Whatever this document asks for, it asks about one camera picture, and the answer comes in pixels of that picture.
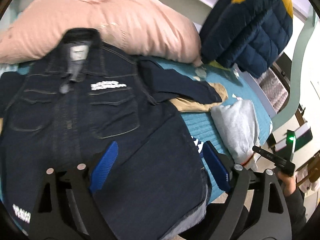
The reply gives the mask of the person's right forearm dark sleeve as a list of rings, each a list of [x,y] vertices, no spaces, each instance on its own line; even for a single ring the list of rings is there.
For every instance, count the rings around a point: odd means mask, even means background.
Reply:
[[[285,196],[285,201],[290,216],[292,238],[295,238],[306,224],[304,193],[296,188],[290,196]]]

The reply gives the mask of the person's right hand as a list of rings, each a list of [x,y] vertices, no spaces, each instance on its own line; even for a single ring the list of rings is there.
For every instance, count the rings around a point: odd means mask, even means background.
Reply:
[[[292,195],[296,190],[296,178],[295,176],[289,176],[287,174],[284,174],[283,172],[279,171],[277,173],[278,178],[282,181],[284,184],[283,187],[283,194],[285,197],[289,197]]]

